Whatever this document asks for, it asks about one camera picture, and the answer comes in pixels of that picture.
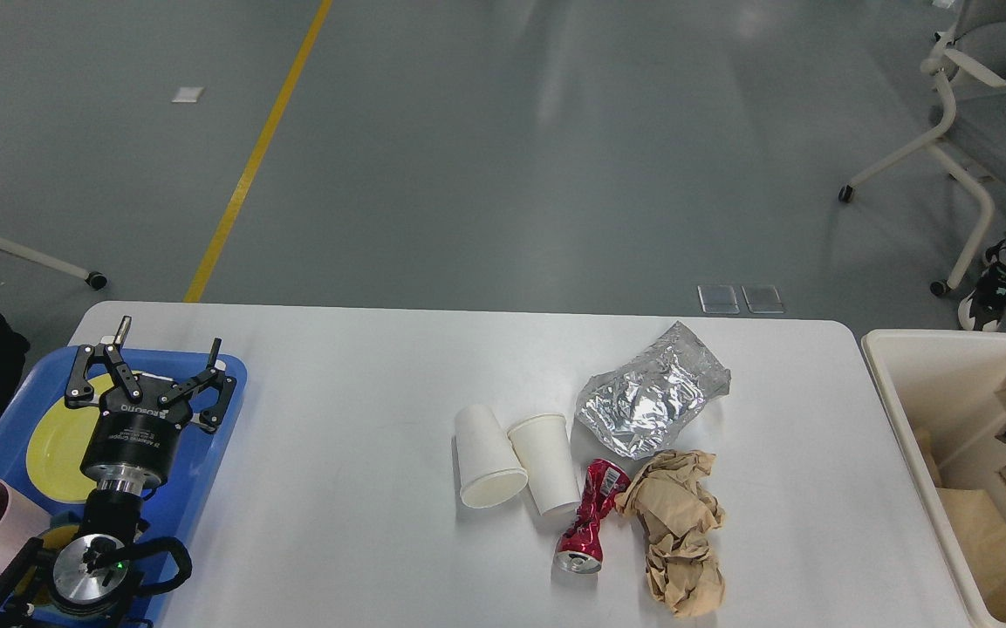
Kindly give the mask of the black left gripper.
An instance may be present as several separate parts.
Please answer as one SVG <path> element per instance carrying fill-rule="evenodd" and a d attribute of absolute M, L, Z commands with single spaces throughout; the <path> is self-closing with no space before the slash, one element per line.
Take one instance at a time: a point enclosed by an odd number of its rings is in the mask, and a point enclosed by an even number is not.
<path fill-rule="evenodd" d="M 109 392 L 128 402 L 141 402 L 144 392 L 122 349 L 132 319 L 123 317 L 109 341 L 77 346 L 65 386 L 65 406 L 99 408 Z M 183 426 L 195 424 L 204 433 L 218 432 L 234 398 L 238 379 L 226 367 L 216 365 L 221 339 L 213 339 L 208 363 L 191 379 L 157 397 L 157 409 L 165 419 L 132 411 L 101 414 L 88 442 L 79 470 L 99 489 L 150 489 L 167 484 L 178 453 Z M 89 370 L 103 366 L 111 385 L 106 390 L 89 383 Z M 191 401 L 208 389 L 218 392 L 216 402 L 202 411 L 191 411 Z"/>

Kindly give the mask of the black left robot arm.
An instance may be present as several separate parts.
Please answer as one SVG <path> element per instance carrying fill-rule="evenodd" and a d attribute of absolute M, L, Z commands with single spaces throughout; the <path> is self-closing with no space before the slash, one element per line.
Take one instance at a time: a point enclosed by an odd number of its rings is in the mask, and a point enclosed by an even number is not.
<path fill-rule="evenodd" d="M 246 366 L 220 338 L 127 349 L 129 325 L 41 360 L 0 419 L 0 627 L 151 627 L 192 576 Z"/>

